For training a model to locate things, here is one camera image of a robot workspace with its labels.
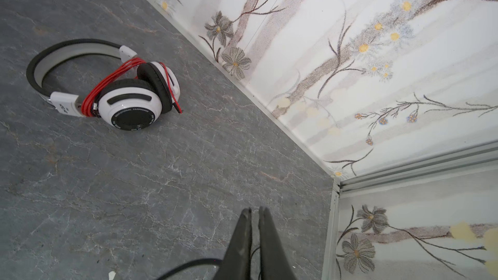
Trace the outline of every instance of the floral wallpaper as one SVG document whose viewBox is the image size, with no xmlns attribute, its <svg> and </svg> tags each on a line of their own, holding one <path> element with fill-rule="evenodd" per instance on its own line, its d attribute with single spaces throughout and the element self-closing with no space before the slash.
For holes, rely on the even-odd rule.
<svg viewBox="0 0 498 280">
<path fill-rule="evenodd" d="M 155 0 L 345 180 L 498 138 L 498 0 Z"/>
<path fill-rule="evenodd" d="M 339 199 L 337 279 L 497 279 L 496 168 Z"/>
</svg>

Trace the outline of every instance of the black label on ear cup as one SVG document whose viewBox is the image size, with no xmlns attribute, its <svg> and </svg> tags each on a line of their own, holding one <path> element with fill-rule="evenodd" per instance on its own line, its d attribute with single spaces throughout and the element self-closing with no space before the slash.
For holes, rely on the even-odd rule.
<svg viewBox="0 0 498 280">
<path fill-rule="evenodd" d="M 136 131 L 150 126 L 155 120 L 152 110 L 142 107 L 129 107 L 115 113 L 111 122 L 121 130 Z"/>
</svg>

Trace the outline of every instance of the headphones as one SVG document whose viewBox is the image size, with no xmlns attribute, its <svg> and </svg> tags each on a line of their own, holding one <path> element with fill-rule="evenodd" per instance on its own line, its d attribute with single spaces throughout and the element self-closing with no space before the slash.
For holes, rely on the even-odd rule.
<svg viewBox="0 0 498 280">
<path fill-rule="evenodd" d="M 75 94 L 50 92 L 43 87 L 43 78 L 55 66 L 68 59 L 87 54 L 102 54 L 121 59 L 120 68 L 104 78 L 81 101 Z M 148 127 L 160 114 L 172 107 L 182 113 L 177 98 L 180 86 L 174 73 L 161 62 L 146 63 L 136 52 L 98 39 L 63 41 L 49 47 L 29 63 L 26 77 L 45 102 L 60 113 L 78 117 L 101 117 L 110 125 L 127 131 Z M 128 70 L 136 72 L 134 79 L 119 79 Z"/>
</svg>

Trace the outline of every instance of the black ear pad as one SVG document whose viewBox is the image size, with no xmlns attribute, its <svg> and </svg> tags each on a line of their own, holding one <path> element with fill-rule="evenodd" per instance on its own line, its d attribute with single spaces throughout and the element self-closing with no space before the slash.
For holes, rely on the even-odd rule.
<svg viewBox="0 0 498 280">
<path fill-rule="evenodd" d="M 171 94 L 168 89 L 168 84 L 157 67 L 151 63 L 140 64 L 140 66 L 136 69 L 136 75 L 139 79 L 148 82 L 153 87 L 154 92 L 161 100 L 161 114 L 169 112 L 173 107 Z"/>
<path fill-rule="evenodd" d="M 106 95 L 107 93 L 111 92 L 112 90 L 117 90 L 121 88 L 128 88 L 128 87 L 135 87 L 135 88 L 142 88 L 142 89 L 147 89 L 152 92 L 154 92 L 154 89 L 150 86 L 150 84 L 146 83 L 143 80 L 140 79 L 131 79 L 131 78 L 126 78 L 126 79 L 120 79 L 113 81 L 109 83 L 97 96 L 96 102 L 100 100 L 101 97 Z"/>
</svg>

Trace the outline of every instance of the coiled red cord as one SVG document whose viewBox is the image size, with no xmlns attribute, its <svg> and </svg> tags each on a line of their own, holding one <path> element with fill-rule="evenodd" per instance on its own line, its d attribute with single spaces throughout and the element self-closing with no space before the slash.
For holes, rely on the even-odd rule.
<svg viewBox="0 0 498 280">
<path fill-rule="evenodd" d="M 173 100 L 175 101 L 175 104 L 176 104 L 176 107 L 177 107 L 177 110 L 178 110 L 178 113 L 182 114 L 183 111 L 182 109 L 180 108 L 180 105 L 178 105 L 178 101 L 176 100 L 175 98 L 175 94 L 173 94 L 173 90 L 171 90 L 171 85 L 169 84 L 169 73 L 168 73 L 168 69 L 166 68 L 166 65 L 164 65 L 163 62 L 159 62 L 159 64 L 162 65 L 162 68 L 164 68 L 164 72 L 166 73 L 166 79 L 168 79 L 168 89 L 169 89 L 169 93 L 171 93 L 171 97 L 173 98 Z"/>
<path fill-rule="evenodd" d="M 96 85 L 95 88 L 86 96 L 85 100 L 83 101 L 83 104 L 81 105 L 81 113 L 87 117 L 93 117 L 94 115 L 92 114 L 92 107 L 93 103 L 95 101 L 95 98 L 99 93 L 106 87 L 108 86 L 111 82 L 116 80 L 119 76 L 123 75 L 125 72 L 130 70 L 131 68 L 138 66 L 140 64 L 145 64 L 146 61 L 144 61 L 141 58 L 133 58 L 129 59 L 126 62 L 124 62 L 118 69 L 116 69 L 113 73 L 111 73 L 109 76 L 104 78 L 99 84 Z"/>
</svg>

